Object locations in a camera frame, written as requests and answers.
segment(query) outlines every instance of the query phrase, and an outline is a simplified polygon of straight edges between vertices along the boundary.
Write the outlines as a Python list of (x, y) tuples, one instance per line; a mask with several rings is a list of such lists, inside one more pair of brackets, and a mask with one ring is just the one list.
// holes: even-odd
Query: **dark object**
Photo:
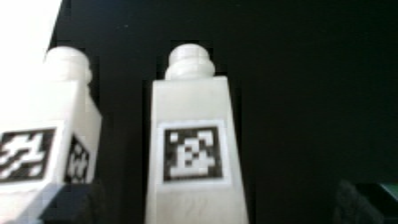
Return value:
[(40, 215), (44, 224), (101, 224), (103, 215), (101, 184), (65, 185)]
[(334, 224), (396, 224), (398, 201), (381, 184), (339, 183)]

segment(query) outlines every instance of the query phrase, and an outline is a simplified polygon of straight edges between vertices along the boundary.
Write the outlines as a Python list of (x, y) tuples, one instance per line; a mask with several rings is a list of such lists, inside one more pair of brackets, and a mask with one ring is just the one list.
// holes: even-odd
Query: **black and white square pattern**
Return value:
[(65, 183), (85, 183), (88, 172), (90, 154), (76, 137), (72, 136), (71, 148), (65, 163)]
[(163, 181), (222, 178), (216, 127), (165, 129)]
[(0, 184), (44, 178), (55, 128), (3, 132)]

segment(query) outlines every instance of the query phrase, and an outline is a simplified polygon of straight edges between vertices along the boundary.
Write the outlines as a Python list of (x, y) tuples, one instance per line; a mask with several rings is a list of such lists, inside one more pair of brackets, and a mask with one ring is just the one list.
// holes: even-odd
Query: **rounded knob top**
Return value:
[(88, 58), (74, 48), (60, 46), (47, 51), (44, 67), (49, 79), (90, 82)]
[(165, 79), (207, 78), (213, 74), (214, 65), (206, 49), (195, 44), (179, 45), (168, 56)]

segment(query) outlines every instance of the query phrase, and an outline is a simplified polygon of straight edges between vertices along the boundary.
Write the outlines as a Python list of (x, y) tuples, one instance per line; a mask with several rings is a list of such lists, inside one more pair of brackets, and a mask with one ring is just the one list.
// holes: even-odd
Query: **black background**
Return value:
[(229, 78), (250, 223), (330, 223), (339, 179), (398, 177), (398, 10), (385, 1), (63, 0), (90, 57), (108, 223), (143, 222), (150, 81), (181, 42)]

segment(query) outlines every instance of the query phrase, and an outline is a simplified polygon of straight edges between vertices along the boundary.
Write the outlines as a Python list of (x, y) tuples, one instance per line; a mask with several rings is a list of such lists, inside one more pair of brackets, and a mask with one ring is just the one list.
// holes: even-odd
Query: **white post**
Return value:
[(225, 77), (181, 45), (152, 82), (145, 224), (246, 224)]

